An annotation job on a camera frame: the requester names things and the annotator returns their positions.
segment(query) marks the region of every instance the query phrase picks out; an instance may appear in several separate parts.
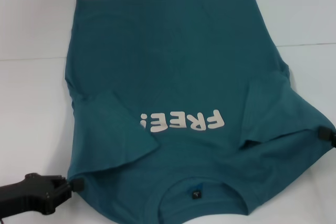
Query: teal t-shirt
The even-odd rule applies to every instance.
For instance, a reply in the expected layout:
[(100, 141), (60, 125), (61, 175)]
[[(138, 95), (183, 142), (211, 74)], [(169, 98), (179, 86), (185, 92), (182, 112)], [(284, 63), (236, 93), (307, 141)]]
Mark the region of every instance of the teal t-shirt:
[(77, 0), (68, 177), (120, 224), (248, 215), (331, 145), (255, 0)]

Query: folded t-shirt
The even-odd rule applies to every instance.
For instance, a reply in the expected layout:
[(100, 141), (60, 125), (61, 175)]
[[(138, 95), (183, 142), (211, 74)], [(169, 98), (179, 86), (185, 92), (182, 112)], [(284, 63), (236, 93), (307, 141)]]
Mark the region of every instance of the folded t-shirt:
[(69, 179), (120, 224), (248, 215), (331, 145), (255, 0), (77, 0)]

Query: black clip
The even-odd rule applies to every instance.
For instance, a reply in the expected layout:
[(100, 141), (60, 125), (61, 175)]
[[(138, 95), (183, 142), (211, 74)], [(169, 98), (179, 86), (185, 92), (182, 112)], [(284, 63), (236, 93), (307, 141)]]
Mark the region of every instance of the black clip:
[(83, 179), (68, 182), (62, 176), (27, 174), (17, 184), (0, 187), (0, 219), (27, 211), (53, 214), (56, 207), (71, 198), (71, 191), (83, 189)]
[(319, 127), (319, 139), (331, 141), (332, 147), (336, 148), (336, 133), (327, 127)]

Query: white table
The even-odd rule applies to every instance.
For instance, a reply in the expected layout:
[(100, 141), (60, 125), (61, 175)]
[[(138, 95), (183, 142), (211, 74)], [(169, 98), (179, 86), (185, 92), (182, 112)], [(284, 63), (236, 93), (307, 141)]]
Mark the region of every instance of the white table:
[[(336, 0), (257, 2), (294, 88), (336, 124)], [(31, 172), (67, 173), (73, 118), (64, 67), (74, 8), (75, 0), (0, 0), (0, 186)], [(248, 217), (206, 216), (188, 224), (335, 223), (334, 164), (332, 150)], [(4, 221), (112, 223), (77, 195), (51, 216), (27, 212)]]

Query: white surface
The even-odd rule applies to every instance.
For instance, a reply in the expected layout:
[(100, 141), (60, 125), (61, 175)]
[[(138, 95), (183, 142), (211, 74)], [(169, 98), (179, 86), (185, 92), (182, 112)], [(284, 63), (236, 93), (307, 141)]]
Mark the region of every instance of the white surface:
[[(257, 1), (276, 45), (336, 42), (336, 0)], [(64, 57), (74, 4), (75, 0), (0, 0), (0, 186), (31, 172), (67, 173), (73, 118)], [(279, 50), (298, 93), (336, 124), (336, 45)], [(335, 223), (335, 164), (333, 150), (248, 217), (208, 216), (188, 224)], [(28, 212), (4, 221), (112, 223), (77, 196), (54, 215)]]

